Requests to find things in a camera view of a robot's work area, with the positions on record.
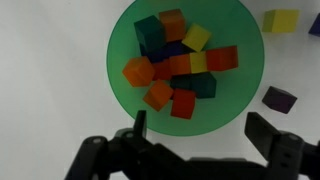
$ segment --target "yellow cube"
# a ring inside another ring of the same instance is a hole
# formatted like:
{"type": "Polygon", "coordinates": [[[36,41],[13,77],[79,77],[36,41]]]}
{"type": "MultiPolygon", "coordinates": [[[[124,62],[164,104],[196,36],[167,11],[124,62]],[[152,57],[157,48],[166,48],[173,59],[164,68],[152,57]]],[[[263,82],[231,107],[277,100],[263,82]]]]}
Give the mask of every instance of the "yellow cube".
{"type": "Polygon", "coordinates": [[[190,53],[191,73],[207,72],[206,52],[190,53]]]}
{"type": "Polygon", "coordinates": [[[186,37],[184,40],[182,40],[182,44],[197,52],[200,52],[210,37],[211,32],[197,24],[192,24],[186,34],[186,37]]]}
{"type": "Polygon", "coordinates": [[[276,9],[267,11],[264,16],[262,31],[288,33],[296,30],[299,10],[276,9]]]}

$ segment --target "green bowl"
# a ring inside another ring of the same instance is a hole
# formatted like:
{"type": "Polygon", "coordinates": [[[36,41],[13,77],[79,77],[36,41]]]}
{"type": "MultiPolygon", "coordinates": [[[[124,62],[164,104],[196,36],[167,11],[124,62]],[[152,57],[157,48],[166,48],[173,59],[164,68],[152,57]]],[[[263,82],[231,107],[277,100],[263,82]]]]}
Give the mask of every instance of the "green bowl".
{"type": "Polygon", "coordinates": [[[255,95],[263,67],[260,30],[238,0],[136,0],[117,22],[107,50],[109,81],[122,107],[132,117],[138,110],[147,110],[148,128],[174,136],[208,133],[232,121],[255,95]],[[197,23],[213,33],[204,50],[238,46],[239,68],[212,72],[217,79],[216,98],[196,100],[192,120],[171,117],[171,101],[156,112],[142,100],[150,87],[133,88],[122,75],[128,60],[140,56],[134,22],[176,8],[182,10],[188,26],[197,23]]]}

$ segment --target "white surface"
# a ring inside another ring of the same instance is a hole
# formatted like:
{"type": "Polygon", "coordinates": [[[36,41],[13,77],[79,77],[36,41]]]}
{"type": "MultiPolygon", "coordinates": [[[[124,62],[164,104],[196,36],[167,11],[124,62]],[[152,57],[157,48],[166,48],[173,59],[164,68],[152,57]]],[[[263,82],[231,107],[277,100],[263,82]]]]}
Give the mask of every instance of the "white surface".
{"type": "MultiPolygon", "coordinates": [[[[108,39],[131,2],[0,1],[0,179],[63,179],[84,138],[110,139],[116,130],[131,126],[105,70],[108,39]]],[[[242,2],[260,26],[266,10],[301,10],[296,33],[263,35],[266,65],[254,100],[236,120],[215,132],[178,138],[149,131],[152,142],[161,142],[184,158],[245,157],[265,163],[243,134],[248,111],[258,111],[277,128],[311,143],[320,139],[320,38],[307,34],[320,2],[242,2]],[[289,115],[261,103],[269,85],[299,98],[289,115]]]]}

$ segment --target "red cube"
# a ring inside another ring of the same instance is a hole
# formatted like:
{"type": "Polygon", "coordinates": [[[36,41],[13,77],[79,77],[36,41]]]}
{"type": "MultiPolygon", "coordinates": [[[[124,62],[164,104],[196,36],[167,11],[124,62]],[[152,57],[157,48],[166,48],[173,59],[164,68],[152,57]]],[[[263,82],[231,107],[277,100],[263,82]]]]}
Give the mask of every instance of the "red cube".
{"type": "Polygon", "coordinates": [[[191,119],[196,103],[196,93],[184,89],[175,89],[171,116],[191,119]]]}
{"type": "Polygon", "coordinates": [[[164,60],[163,62],[152,64],[153,69],[155,70],[155,75],[153,76],[153,80],[156,81],[158,79],[161,80],[170,80],[172,77],[170,61],[169,59],[164,60]]]}
{"type": "Polygon", "coordinates": [[[226,71],[238,67],[237,46],[208,50],[206,56],[209,71],[226,71]]]}

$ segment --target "cube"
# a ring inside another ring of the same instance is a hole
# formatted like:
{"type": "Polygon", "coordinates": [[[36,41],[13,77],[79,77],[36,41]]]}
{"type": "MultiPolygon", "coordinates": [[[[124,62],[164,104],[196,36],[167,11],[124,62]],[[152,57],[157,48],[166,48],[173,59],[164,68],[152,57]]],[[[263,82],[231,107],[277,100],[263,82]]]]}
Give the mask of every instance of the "cube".
{"type": "Polygon", "coordinates": [[[209,71],[226,71],[239,66],[237,46],[208,50],[206,58],[209,71]]]}
{"type": "Polygon", "coordinates": [[[191,73],[207,72],[206,52],[190,53],[191,73]]]}
{"type": "Polygon", "coordinates": [[[151,63],[162,62],[164,59],[167,58],[164,47],[152,52],[147,52],[144,46],[140,44],[140,52],[141,52],[141,56],[147,56],[151,63]]]}
{"type": "Polygon", "coordinates": [[[153,77],[153,80],[158,80],[158,79],[170,80],[171,79],[172,74],[171,74],[169,59],[166,59],[160,63],[154,63],[152,65],[155,70],[155,75],[153,77]]]}
{"type": "Polygon", "coordinates": [[[171,116],[183,119],[191,119],[195,103],[195,92],[184,89],[175,89],[173,94],[171,116]]]}
{"type": "Polygon", "coordinates": [[[262,102],[270,109],[288,114],[297,99],[287,91],[270,86],[262,102]]]}
{"type": "Polygon", "coordinates": [[[131,86],[149,86],[155,74],[154,68],[148,57],[138,57],[130,59],[122,71],[131,86]]]}
{"type": "Polygon", "coordinates": [[[173,89],[162,80],[157,80],[149,89],[143,100],[154,110],[160,111],[170,100],[173,89]]]}
{"type": "Polygon", "coordinates": [[[160,49],[166,44],[164,26],[155,16],[134,23],[134,27],[139,43],[147,52],[160,49]]]}
{"type": "Polygon", "coordinates": [[[196,52],[200,52],[210,37],[211,32],[200,25],[192,24],[182,43],[196,52]]]}
{"type": "Polygon", "coordinates": [[[170,81],[170,87],[173,89],[191,90],[190,75],[173,76],[170,81]]]}
{"type": "Polygon", "coordinates": [[[210,72],[192,74],[191,90],[198,99],[214,98],[216,96],[217,80],[210,72]]]}
{"type": "Polygon", "coordinates": [[[169,58],[171,56],[179,56],[182,54],[187,54],[184,53],[184,45],[182,44],[181,41],[174,41],[167,43],[167,45],[164,47],[164,56],[166,58],[169,58]]]}
{"type": "Polygon", "coordinates": [[[320,13],[318,14],[316,20],[314,21],[309,34],[319,36],[320,37],[320,13]]]}
{"type": "Polygon", "coordinates": [[[264,16],[262,31],[272,33],[289,33],[296,30],[299,10],[276,9],[267,11],[264,16]]]}
{"type": "Polygon", "coordinates": [[[182,40],[186,36],[186,20],[180,9],[161,12],[159,18],[164,25],[167,42],[182,40]]]}
{"type": "Polygon", "coordinates": [[[191,74],[190,55],[172,56],[169,58],[171,73],[173,76],[191,74]]]}

